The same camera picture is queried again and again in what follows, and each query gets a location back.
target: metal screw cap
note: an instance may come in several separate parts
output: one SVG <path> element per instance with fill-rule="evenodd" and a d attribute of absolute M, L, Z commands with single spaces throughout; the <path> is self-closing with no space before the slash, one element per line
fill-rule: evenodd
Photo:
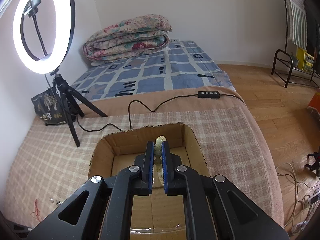
<path fill-rule="evenodd" d="M 129 171 L 131 171 L 131 172 L 136 172 L 136 171 L 138 171 L 139 170 L 139 167 L 138 166 L 131 166 L 130 168 L 129 168 Z"/>
<path fill-rule="evenodd" d="M 224 176 L 222 176 L 222 175 L 217 175 L 214 179 L 217 182 L 224 182 L 226 178 Z"/>
<path fill-rule="evenodd" d="M 186 170 L 187 170 L 187 167 L 184 166 L 184 165 L 180 165 L 180 166 L 177 167 L 177 170 L 183 172 L 183 171 L 186 171 Z"/>
<path fill-rule="evenodd" d="M 101 177 L 100 177 L 100 176 L 93 176 L 93 177 L 91 178 L 91 181 L 92 181 L 93 183 L 99 183 L 99 182 L 101 181 Z"/>

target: ring light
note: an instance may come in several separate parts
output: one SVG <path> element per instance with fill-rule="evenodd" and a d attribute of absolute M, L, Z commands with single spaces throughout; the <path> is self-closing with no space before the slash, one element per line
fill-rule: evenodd
<path fill-rule="evenodd" d="M 74 0 L 53 0 L 56 12 L 56 37 L 52 54 L 42 59 L 34 56 L 23 35 L 23 10 L 30 0 L 20 0 L 13 20 L 13 41 L 21 61 L 27 68 L 39 74 L 54 71 L 65 58 L 74 32 Z"/>

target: white cable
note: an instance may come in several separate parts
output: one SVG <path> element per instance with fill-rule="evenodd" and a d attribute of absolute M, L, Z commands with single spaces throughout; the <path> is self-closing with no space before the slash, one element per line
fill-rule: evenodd
<path fill-rule="evenodd" d="M 276 169 L 278 169 L 280 166 L 285 165 L 285 164 L 290 165 L 290 167 L 291 167 L 291 169 L 292 169 L 293 177 L 294 177 L 294 180 L 295 180 L 295 181 L 294 181 L 294 187 L 295 187 L 295 191 L 294 191 L 294 193 L 295 193 L 295 201 L 294 201 L 293 212 L 292 212 L 292 214 L 291 214 L 290 218 L 288 219 L 287 223 L 284 225 L 284 227 L 286 227 L 286 226 L 290 223 L 291 219 L 292 219 L 292 227 L 293 227 L 293 223 L 294 223 L 294 216 L 295 216 L 296 207 L 297 207 L 297 203 L 298 203 L 298 193 L 299 193 L 299 188 L 298 188 L 298 184 L 297 184 L 297 177 L 296 177 L 296 173 L 294 172 L 294 169 L 293 169 L 293 167 L 292 167 L 291 163 L 282 163 L 282 164 L 280 164 L 279 166 L 277 166 L 277 167 L 276 167 Z"/>

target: tripod leg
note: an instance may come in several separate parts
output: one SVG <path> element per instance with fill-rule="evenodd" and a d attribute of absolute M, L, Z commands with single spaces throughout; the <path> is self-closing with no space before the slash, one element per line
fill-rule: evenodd
<path fill-rule="evenodd" d="M 99 108 L 97 108 L 93 103 L 91 103 L 89 100 L 87 100 L 84 96 L 82 96 L 77 90 L 75 90 L 73 87 L 69 86 L 68 91 L 71 95 L 73 95 L 75 98 L 77 98 L 79 101 L 84 103 L 87 107 L 89 107 L 91 110 L 95 111 L 98 115 L 101 117 L 107 117 L 107 115 L 102 112 Z"/>
<path fill-rule="evenodd" d="M 63 107 L 65 109 L 69 109 L 66 93 L 61 93 L 60 97 L 61 97 L 61 101 L 62 101 Z M 66 113 L 66 111 L 64 109 L 63 109 L 63 112 L 64 112 L 64 114 L 66 116 L 66 121 L 67 121 L 67 123 L 69 125 L 69 129 L 70 129 L 72 137 L 73 137 L 73 139 L 74 139 L 74 141 L 76 143 L 76 146 L 79 147 L 80 146 L 80 141 L 79 141 L 78 135 L 76 133 L 75 127 L 73 126 L 71 115 Z"/>
<path fill-rule="evenodd" d="M 80 106 L 77 104 L 74 97 L 69 93 L 66 92 L 67 99 L 69 100 L 70 104 L 75 108 L 76 112 L 81 116 L 84 117 L 84 113 L 82 112 Z"/>
<path fill-rule="evenodd" d="M 315 171 L 318 167 L 319 167 L 319 164 L 317 165 L 317 163 L 314 163 L 311 165 L 311 167 L 309 167 L 309 169 L 310 171 Z"/>

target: white wall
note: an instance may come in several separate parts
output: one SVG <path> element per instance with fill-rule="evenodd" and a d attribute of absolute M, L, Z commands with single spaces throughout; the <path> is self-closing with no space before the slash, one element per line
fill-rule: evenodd
<path fill-rule="evenodd" d="M 72 84 L 87 70 L 82 45 L 101 29 L 94 0 L 76 1 L 76 29 L 70 51 L 61 64 L 60 73 Z M 12 22 L 19 0 L 13 0 L 0 18 L 0 207 L 6 178 L 17 150 L 27 134 L 35 112 L 31 98 L 46 90 L 43 75 L 33 73 L 20 61 L 12 38 Z M 42 0 L 37 14 L 38 25 L 46 49 L 52 51 L 55 37 L 55 14 L 52 0 Z M 32 20 L 25 19 L 26 41 L 31 51 L 42 56 Z"/>
<path fill-rule="evenodd" d="M 284 47 L 283 0 L 96 0 L 102 27 L 148 13 L 168 17 L 170 35 L 194 40 L 216 62 L 271 65 Z"/>

